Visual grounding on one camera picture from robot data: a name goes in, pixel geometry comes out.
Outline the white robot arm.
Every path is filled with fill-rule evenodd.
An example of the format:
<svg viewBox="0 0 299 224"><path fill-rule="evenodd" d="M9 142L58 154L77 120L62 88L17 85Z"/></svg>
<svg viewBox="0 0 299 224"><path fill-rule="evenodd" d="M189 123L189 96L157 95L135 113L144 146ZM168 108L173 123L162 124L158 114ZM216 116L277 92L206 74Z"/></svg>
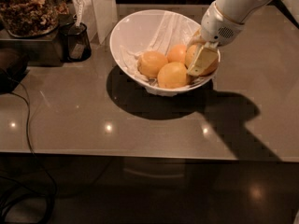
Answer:
<svg viewBox="0 0 299 224"><path fill-rule="evenodd" d="M248 18L273 0L215 0L211 3L201 20L200 34L195 35L188 46L205 41L195 50L187 73L199 77L218 58L218 46L232 43ZM278 0L288 11L289 20L299 23L299 0Z"/></svg>

